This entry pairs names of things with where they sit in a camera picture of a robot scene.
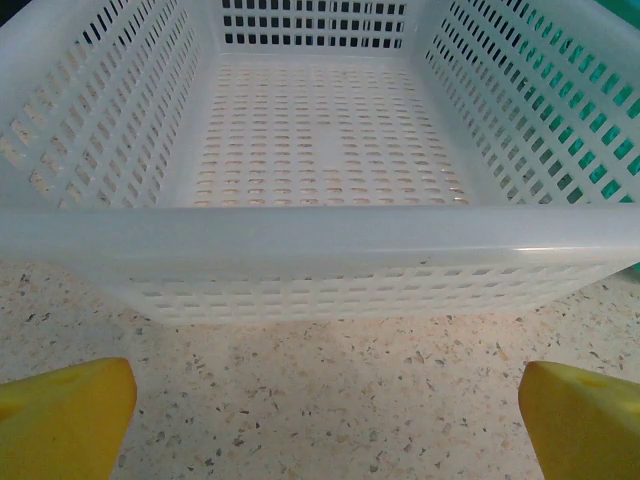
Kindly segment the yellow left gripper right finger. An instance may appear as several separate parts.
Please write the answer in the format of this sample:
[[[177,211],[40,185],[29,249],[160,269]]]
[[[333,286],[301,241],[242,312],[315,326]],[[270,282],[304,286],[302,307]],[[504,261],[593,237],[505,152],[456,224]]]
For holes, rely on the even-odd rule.
[[[640,480],[640,384],[527,364],[518,404],[544,480]]]

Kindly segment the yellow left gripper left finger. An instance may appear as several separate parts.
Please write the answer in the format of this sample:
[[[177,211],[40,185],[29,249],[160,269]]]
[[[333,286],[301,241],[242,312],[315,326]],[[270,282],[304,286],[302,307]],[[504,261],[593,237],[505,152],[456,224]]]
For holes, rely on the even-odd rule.
[[[108,357],[0,384],[0,480],[109,480],[137,386]]]

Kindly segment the white plastic basket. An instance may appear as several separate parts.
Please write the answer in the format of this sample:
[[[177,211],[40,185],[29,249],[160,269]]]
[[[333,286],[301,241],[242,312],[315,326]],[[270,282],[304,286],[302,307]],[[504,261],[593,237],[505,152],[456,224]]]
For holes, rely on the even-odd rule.
[[[0,26],[0,258],[168,324],[519,311],[634,265],[519,203],[500,0],[31,0]]]

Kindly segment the teal plastic basket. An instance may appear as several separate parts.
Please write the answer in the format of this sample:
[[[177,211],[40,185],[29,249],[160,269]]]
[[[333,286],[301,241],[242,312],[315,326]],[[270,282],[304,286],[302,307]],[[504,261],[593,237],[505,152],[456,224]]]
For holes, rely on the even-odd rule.
[[[519,203],[616,204],[640,276],[640,0],[500,0],[490,21],[504,40],[514,106],[508,135]]]

